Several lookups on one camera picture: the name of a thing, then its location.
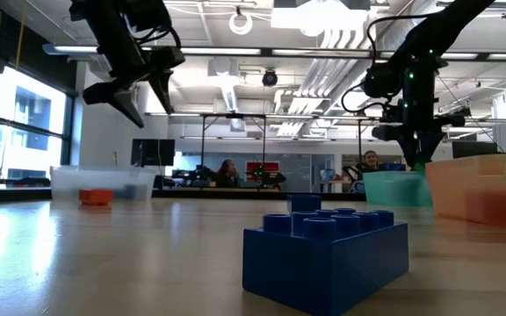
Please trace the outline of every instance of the lego stud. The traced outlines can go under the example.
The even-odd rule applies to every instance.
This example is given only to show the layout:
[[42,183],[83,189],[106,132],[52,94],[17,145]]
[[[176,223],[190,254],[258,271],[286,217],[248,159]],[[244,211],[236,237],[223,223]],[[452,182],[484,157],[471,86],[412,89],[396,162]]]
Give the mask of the lego stud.
[[333,215],[337,215],[339,212],[337,211],[334,211],[334,210],[318,210],[318,211],[315,211],[317,213],[317,216],[321,217],[321,218],[325,218],[325,219],[330,219],[331,216]]
[[388,227],[394,225],[394,213],[390,211],[374,211],[374,214],[378,214],[379,226]]
[[263,216],[263,231],[266,233],[290,234],[292,218],[290,215],[267,214]]
[[339,214],[345,214],[345,215],[352,215],[353,213],[357,212],[357,210],[350,209],[350,208],[335,209],[335,211],[339,212]]
[[316,212],[293,212],[292,235],[302,237],[304,235],[304,219],[317,217]]
[[304,238],[319,241],[334,241],[336,231],[337,227],[334,219],[304,219]]
[[360,217],[360,231],[362,233],[371,232],[380,228],[380,216],[376,213],[353,213]]
[[337,222],[337,238],[347,238],[360,234],[360,217],[355,215],[333,215],[332,219]]

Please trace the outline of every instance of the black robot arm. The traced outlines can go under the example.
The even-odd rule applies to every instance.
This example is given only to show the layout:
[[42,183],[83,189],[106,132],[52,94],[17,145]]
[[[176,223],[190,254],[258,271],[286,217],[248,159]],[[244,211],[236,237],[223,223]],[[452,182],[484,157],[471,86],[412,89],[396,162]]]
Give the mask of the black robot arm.
[[[149,81],[163,108],[172,113],[168,82],[172,68],[184,62],[181,43],[171,26],[170,15],[162,0],[71,0],[69,9],[73,21],[86,20],[103,54],[112,68],[109,83],[96,83],[83,92],[87,104],[108,103],[144,127],[130,93],[132,86]],[[151,30],[143,38],[135,38],[128,26],[136,32]],[[159,40],[170,33],[175,47],[161,47],[153,52],[144,51],[142,44]]]
[[434,117],[435,76],[448,64],[441,56],[462,30],[495,0],[456,0],[443,11],[433,13],[409,32],[405,41],[386,63],[373,63],[364,83],[369,97],[392,97],[403,91],[398,106],[387,106],[381,120],[401,126],[379,126],[372,135],[380,140],[397,140],[410,167],[429,162],[444,138],[442,126],[463,126],[465,114]]

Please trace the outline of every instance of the glass window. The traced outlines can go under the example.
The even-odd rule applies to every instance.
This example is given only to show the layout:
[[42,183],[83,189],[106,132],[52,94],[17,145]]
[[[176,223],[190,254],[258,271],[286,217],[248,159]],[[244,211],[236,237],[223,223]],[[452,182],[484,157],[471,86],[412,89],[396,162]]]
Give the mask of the glass window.
[[62,140],[53,136],[0,125],[0,168],[3,179],[26,176],[50,178],[50,167],[59,166]]
[[66,95],[5,68],[0,75],[0,118],[63,133]]

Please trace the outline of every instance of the black monitor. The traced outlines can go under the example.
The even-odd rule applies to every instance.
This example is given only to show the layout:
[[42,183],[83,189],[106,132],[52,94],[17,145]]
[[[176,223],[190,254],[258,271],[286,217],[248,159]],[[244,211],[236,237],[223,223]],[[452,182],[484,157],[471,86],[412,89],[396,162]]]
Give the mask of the black monitor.
[[452,143],[454,159],[482,154],[498,154],[497,144],[483,141],[454,141]]
[[172,166],[175,140],[132,140],[132,165]]

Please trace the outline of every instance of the wooden table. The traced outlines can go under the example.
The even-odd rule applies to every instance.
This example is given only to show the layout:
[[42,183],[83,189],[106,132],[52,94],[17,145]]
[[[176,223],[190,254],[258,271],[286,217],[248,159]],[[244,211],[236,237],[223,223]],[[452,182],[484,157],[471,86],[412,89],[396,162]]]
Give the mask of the wooden table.
[[[303,315],[242,290],[242,230],[265,213],[286,202],[0,205],[0,315]],[[506,315],[506,228],[395,215],[409,224],[409,273],[348,315]]]

